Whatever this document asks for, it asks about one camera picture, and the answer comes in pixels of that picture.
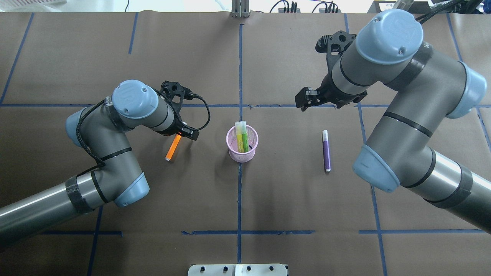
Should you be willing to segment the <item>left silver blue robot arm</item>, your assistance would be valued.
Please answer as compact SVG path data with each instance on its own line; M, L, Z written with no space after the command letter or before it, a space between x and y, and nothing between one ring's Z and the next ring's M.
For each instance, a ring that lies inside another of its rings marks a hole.
M1 208L1 249L113 202L128 206L146 196L149 184L126 133L144 126L163 136L197 140L199 128L182 121L183 101L203 100L179 82L160 89L125 80L111 95L69 116L67 136L96 162L64 183Z

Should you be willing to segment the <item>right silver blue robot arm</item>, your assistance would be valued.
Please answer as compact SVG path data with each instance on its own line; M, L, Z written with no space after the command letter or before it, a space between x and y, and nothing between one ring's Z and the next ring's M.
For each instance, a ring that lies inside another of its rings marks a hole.
M400 9L376 14L358 34L322 36L315 49L326 54L328 73L317 89L295 96L296 107L359 103L376 82L396 91L354 172L385 192L405 187L489 233L490 182L427 145L443 119L461 118L481 102L486 79L423 38L421 23Z

